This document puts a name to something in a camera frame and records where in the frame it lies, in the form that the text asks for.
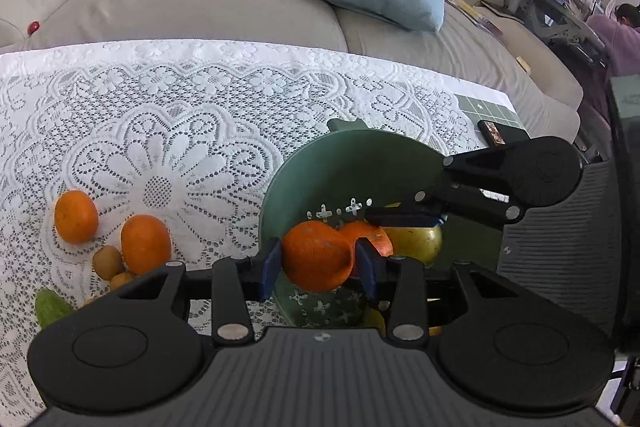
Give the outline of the green cucumber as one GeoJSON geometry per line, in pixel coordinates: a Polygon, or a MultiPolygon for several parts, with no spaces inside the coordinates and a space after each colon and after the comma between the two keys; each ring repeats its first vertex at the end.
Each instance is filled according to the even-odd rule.
{"type": "Polygon", "coordinates": [[[52,323],[67,317],[75,311],[66,300],[49,288],[41,288],[35,298],[35,314],[40,329],[45,329],[52,323]]]}

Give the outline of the orange mandarin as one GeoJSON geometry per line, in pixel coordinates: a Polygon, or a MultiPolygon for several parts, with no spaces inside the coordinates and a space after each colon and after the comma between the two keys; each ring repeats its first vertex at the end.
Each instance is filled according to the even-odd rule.
{"type": "Polygon", "coordinates": [[[93,200],[84,192],[67,191],[54,207],[54,227],[64,242],[87,243],[96,234],[99,213],[93,200]]]}
{"type": "Polygon", "coordinates": [[[338,230],[349,243],[352,253],[355,252],[358,239],[367,239],[382,257],[390,257],[394,254],[392,241],[386,232],[380,228],[370,225],[364,220],[357,220],[346,223],[338,230]]]}
{"type": "Polygon", "coordinates": [[[333,291],[349,278],[353,265],[348,240],[321,221],[299,223],[283,236],[282,269],[303,291],[333,291]]]}
{"type": "Polygon", "coordinates": [[[153,216],[130,217],[120,231],[120,246],[127,268],[136,275],[153,271],[171,260],[168,228],[153,216]]]}

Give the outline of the books on sofa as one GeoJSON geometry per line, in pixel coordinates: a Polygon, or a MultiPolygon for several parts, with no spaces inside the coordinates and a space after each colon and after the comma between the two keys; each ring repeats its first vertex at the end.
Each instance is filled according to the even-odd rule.
{"type": "Polygon", "coordinates": [[[491,20],[488,20],[486,16],[480,14],[480,12],[478,12],[477,9],[473,8],[469,3],[466,3],[464,0],[446,0],[446,2],[458,12],[462,13],[476,27],[483,29],[484,31],[488,32],[489,35],[494,36],[498,40],[503,39],[502,30],[491,20]]]}

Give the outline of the black notebook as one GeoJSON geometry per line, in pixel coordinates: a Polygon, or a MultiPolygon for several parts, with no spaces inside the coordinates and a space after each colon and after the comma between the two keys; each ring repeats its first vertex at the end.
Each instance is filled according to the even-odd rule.
{"type": "Polygon", "coordinates": [[[480,120],[477,129],[489,147],[498,147],[523,142],[530,139],[524,129],[499,124],[495,121],[480,120]]]}

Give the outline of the person in purple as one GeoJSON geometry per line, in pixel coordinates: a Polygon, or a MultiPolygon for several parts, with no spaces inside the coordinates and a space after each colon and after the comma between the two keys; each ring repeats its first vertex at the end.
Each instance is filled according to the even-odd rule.
{"type": "Polygon", "coordinates": [[[640,72],[640,11],[638,5],[619,5],[614,17],[591,15],[587,25],[604,43],[608,75],[626,77],[640,72]]]}

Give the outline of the brown kiwi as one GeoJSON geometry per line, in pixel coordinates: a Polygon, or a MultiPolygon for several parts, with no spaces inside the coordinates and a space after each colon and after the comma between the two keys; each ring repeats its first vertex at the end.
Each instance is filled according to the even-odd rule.
{"type": "Polygon", "coordinates": [[[132,282],[136,276],[129,271],[118,273],[110,280],[110,291],[116,291],[116,289],[132,282]]]}
{"type": "Polygon", "coordinates": [[[122,254],[112,245],[105,245],[93,254],[92,267],[94,273],[104,281],[110,281],[126,271],[122,254]]]}

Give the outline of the green grid table mat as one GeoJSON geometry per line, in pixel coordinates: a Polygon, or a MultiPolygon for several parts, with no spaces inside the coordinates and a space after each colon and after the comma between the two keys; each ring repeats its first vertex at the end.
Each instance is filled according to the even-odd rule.
{"type": "Polygon", "coordinates": [[[498,124],[524,129],[520,117],[509,107],[464,94],[457,94],[456,98],[459,108],[470,118],[474,127],[477,127],[477,123],[481,120],[490,120],[498,122],[498,124]]]}

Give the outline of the brown kiwi top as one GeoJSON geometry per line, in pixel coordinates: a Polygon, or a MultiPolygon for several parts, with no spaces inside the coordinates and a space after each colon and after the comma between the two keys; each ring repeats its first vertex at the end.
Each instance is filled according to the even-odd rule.
{"type": "Polygon", "coordinates": [[[126,271],[122,254],[112,245],[105,245],[93,254],[92,267],[94,273],[104,281],[110,281],[126,271]]]}

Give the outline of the small red ball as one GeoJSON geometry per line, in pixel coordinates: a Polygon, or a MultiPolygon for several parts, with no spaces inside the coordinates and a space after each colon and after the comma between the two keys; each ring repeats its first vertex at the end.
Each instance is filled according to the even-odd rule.
{"type": "Polygon", "coordinates": [[[40,28],[40,23],[36,20],[31,22],[27,27],[27,35],[33,35],[40,28]]]}

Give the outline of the white lace tablecloth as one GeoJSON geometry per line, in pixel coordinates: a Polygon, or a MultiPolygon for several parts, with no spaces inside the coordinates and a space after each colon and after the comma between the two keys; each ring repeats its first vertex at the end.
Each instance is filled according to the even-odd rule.
{"type": "Polygon", "coordinates": [[[42,408],[26,353],[37,291],[73,306],[105,291],[93,253],[133,215],[160,218],[175,256],[203,268],[257,248],[258,210],[282,162],[333,118],[422,141],[480,147],[457,94],[514,110],[454,76],[327,50],[235,41],[63,46],[1,59],[1,421],[42,408]],[[99,226],[66,243],[54,207],[86,193],[99,226]]]}

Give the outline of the green colander bowl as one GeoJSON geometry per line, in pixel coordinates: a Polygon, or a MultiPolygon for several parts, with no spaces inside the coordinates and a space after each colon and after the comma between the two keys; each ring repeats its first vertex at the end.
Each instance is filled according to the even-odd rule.
{"type": "MultiPolygon", "coordinates": [[[[329,132],[299,147],[271,179],[259,216],[259,242],[280,239],[300,222],[333,228],[361,220],[367,209],[398,204],[430,188],[444,155],[401,134],[333,119],[329,132]]],[[[272,298],[286,323],[312,329],[359,326],[366,300],[357,288],[306,293],[285,275],[272,298]]]]}

